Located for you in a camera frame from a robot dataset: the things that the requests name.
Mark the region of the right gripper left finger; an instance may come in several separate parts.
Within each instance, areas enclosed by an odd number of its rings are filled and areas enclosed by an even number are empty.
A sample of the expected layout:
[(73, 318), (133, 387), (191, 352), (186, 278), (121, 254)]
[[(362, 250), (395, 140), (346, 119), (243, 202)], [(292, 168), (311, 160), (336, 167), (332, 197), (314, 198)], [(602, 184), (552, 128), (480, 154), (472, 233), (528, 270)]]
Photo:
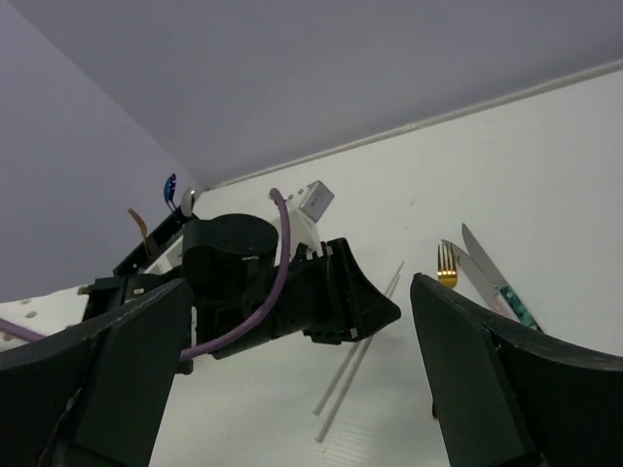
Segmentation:
[(4, 466), (146, 466), (187, 338), (176, 279), (1, 354)]

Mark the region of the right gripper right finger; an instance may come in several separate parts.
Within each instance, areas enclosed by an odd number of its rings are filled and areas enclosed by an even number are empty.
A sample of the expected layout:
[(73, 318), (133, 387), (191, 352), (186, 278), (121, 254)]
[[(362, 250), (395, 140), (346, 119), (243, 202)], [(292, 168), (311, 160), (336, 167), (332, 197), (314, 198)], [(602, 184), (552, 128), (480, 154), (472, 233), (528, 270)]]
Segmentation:
[(453, 466), (619, 466), (622, 359), (414, 275), (415, 328)]

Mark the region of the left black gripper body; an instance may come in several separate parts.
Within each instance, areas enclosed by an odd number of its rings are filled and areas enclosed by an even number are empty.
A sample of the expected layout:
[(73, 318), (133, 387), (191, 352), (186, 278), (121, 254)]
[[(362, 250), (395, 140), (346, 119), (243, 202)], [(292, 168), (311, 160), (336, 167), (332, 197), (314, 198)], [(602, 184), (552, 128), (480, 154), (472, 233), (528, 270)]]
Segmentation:
[(277, 265), (274, 237), (195, 238), (195, 356), (223, 359), (296, 332), (344, 342), (335, 240), (321, 257)]

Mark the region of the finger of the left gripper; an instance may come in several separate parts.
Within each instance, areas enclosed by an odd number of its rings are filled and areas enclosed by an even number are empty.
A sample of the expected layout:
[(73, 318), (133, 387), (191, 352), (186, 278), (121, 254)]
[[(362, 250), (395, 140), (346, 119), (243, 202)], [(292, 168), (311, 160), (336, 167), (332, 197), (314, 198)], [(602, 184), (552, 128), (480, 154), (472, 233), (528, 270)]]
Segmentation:
[(335, 278), (343, 341), (367, 339), (401, 317), (399, 306), (365, 276), (345, 238), (335, 240)]

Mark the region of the clear chopstick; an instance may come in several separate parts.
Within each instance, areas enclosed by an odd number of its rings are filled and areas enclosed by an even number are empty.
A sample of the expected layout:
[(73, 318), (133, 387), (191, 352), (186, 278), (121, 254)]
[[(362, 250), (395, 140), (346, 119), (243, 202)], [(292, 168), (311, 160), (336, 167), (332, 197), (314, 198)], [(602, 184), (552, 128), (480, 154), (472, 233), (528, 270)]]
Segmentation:
[(344, 403), (349, 390), (354, 382), (354, 379), (358, 373), (359, 368), (361, 367), (361, 364), (368, 352), (368, 349), (372, 343), (374, 339), (374, 336), (367, 338), (365, 341), (361, 341), (360, 342), (360, 346), (358, 347), (356, 353), (354, 354), (353, 358), (351, 359), (342, 379), (340, 380), (340, 382), (343, 383), (343, 385), (341, 386), (335, 401), (333, 403), (333, 406), (331, 407), (331, 409), (329, 410), (328, 415), (326, 416), (323, 424), (321, 425), (317, 435), (315, 436), (314, 440), (318, 443), (318, 444), (323, 444), (325, 442), (325, 439), (328, 435), (328, 433), (331, 430), (332, 425), (335, 422), (335, 419), (338, 416), (338, 413), (340, 411), (340, 408), (342, 406), (342, 404)]
[[(400, 264), (400, 266), (398, 267), (398, 269), (396, 270), (394, 276), (391, 278), (389, 284), (387, 285), (387, 287), (385, 288), (385, 292), (384, 295), (387, 298), (390, 298), (391, 295), (393, 294), (393, 291), (395, 290), (397, 281), (399, 279), (400, 276), (400, 272), (402, 271), (403, 267), (405, 265), (405, 262), (402, 262)], [(353, 358), (354, 354), (356, 353), (358, 347), (360, 346), (360, 341), (354, 343), (352, 345), (352, 347), (349, 349), (346, 357), (344, 358), (344, 360), (342, 361), (340, 367), (338, 368), (337, 372), (333, 375), (332, 379), (330, 380), (325, 392), (323, 393), (322, 397), (320, 398), (318, 404), (316, 405), (315, 409), (312, 411), (312, 413), (316, 416), (319, 416), (322, 411), (324, 410), (328, 400), (330, 399), (330, 397), (332, 396), (334, 390), (336, 389), (338, 383), (340, 382), (340, 380), (342, 379), (351, 359)]]

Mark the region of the silver spoon pink handle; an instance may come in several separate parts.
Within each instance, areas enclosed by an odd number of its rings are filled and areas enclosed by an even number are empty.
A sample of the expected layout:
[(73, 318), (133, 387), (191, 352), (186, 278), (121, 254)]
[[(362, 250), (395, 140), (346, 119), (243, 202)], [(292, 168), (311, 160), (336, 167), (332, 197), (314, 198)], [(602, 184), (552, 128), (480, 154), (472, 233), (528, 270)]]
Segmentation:
[(193, 216), (194, 206), (196, 203), (196, 190), (188, 188), (179, 204), (180, 213), (185, 218), (191, 218)]

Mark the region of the gold fork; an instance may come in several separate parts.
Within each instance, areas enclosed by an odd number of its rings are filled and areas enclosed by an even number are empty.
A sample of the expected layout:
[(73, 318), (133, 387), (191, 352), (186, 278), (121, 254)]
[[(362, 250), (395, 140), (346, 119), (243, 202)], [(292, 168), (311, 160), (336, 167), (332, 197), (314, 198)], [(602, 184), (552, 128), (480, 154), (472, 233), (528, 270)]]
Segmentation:
[(437, 248), (437, 280), (449, 289), (458, 285), (458, 258), (453, 247), (446, 242)]

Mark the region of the blue metallic spoon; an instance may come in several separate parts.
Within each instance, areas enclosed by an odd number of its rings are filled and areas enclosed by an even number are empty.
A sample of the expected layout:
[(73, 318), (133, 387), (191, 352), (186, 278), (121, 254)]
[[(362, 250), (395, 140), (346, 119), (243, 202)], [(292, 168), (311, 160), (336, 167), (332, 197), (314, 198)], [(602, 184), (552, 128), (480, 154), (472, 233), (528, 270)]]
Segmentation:
[(169, 208), (171, 212), (176, 210), (176, 205), (174, 203), (174, 196), (176, 191), (176, 182), (177, 177), (175, 173), (171, 173), (165, 180), (164, 184), (164, 200), (166, 206)]

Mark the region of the copper fork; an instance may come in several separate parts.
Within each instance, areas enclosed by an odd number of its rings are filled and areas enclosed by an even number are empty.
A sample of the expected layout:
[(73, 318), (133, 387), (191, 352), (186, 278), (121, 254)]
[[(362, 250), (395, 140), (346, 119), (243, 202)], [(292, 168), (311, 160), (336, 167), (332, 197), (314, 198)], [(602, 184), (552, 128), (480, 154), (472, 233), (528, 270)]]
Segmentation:
[(130, 215), (132, 220), (135, 222), (135, 224), (139, 228), (139, 231), (142, 237), (142, 244), (145, 249), (145, 252), (147, 255), (150, 255), (149, 247), (147, 244), (148, 228), (147, 228), (145, 221), (133, 208), (128, 209), (128, 214)]

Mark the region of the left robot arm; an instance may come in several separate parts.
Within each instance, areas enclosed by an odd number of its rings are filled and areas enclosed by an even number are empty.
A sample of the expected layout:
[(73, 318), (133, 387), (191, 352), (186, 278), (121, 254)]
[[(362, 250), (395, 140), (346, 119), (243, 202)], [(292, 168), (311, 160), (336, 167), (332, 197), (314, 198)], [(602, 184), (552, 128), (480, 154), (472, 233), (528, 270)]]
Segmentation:
[(300, 332), (314, 343), (359, 342), (397, 321), (401, 311), (364, 275), (348, 242), (322, 242), (316, 252), (296, 246), (286, 270), (275, 265), (277, 228), (248, 214), (194, 219), (183, 230), (181, 263), (162, 274), (99, 278), (84, 288), (86, 321), (172, 279), (191, 287), (196, 310), (190, 343), (214, 341), (269, 311), (243, 336), (212, 351), (223, 359)]

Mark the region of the black utensil container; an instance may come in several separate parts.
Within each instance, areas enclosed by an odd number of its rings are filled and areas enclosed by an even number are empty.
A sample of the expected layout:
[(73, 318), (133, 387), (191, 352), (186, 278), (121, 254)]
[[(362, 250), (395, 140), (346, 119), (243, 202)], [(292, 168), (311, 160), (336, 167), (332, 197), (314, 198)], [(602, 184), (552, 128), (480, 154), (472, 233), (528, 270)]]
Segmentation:
[(113, 275), (131, 276), (147, 270), (182, 236), (183, 227), (197, 218), (195, 214), (186, 218), (180, 210), (169, 214), (147, 234), (147, 246), (139, 241), (139, 244), (113, 268)]

